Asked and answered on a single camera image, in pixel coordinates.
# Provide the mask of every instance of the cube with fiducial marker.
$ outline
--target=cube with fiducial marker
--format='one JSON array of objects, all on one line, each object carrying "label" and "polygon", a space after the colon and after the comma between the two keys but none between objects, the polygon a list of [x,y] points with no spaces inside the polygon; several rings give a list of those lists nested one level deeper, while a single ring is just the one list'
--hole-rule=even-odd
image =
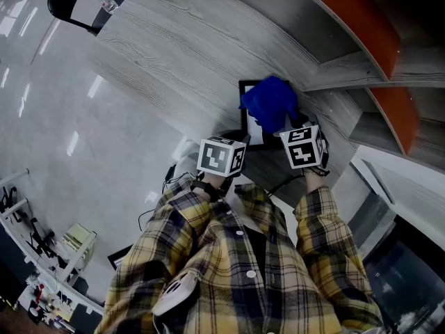
[{"label": "cube with fiducial marker", "polygon": [[291,168],[319,166],[326,147],[318,125],[280,132]]},{"label": "cube with fiducial marker", "polygon": [[201,140],[197,169],[223,177],[241,171],[246,144],[218,136]]}]

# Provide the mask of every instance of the shiny tile floor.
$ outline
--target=shiny tile floor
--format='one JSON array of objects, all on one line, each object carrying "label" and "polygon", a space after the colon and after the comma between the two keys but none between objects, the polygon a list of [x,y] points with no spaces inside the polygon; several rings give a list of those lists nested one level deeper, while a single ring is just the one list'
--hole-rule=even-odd
[{"label": "shiny tile floor", "polygon": [[57,237],[75,222],[97,233],[83,277],[103,301],[107,256],[138,238],[183,135],[89,68],[93,38],[47,0],[0,0],[0,177],[29,168],[19,190]]}]

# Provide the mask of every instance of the person's right arm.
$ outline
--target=person's right arm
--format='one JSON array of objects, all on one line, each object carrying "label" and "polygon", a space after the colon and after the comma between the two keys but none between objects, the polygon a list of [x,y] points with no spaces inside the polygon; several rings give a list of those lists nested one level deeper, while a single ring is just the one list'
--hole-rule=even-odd
[{"label": "person's right arm", "polygon": [[361,331],[382,325],[371,286],[349,227],[338,217],[323,178],[309,173],[308,194],[297,206],[297,249],[317,288],[334,306],[344,328]]}]

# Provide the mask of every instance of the white circle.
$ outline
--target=white circle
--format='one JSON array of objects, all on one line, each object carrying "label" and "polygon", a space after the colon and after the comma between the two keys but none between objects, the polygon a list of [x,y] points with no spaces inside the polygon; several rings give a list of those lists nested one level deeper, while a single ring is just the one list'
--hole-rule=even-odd
[{"label": "white circle", "polygon": [[248,278],[254,278],[257,276],[257,273],[255,271],[250,270],[246,273],[246,275],[248,275]]}]

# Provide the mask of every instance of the orange panel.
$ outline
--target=orange panel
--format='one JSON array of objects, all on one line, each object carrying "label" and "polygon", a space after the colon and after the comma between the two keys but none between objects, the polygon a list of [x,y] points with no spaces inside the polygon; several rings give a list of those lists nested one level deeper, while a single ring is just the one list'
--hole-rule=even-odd
[{"label": "orange panel", "polygon": [[416,138],[420,117],[406,88],[370,89],[403,153],[407,154]]},{"label": "orange panel", "polygon": [[321,0],[366,47],[380,74],[391,79],[398,58],[400,37],[373,0]]}]

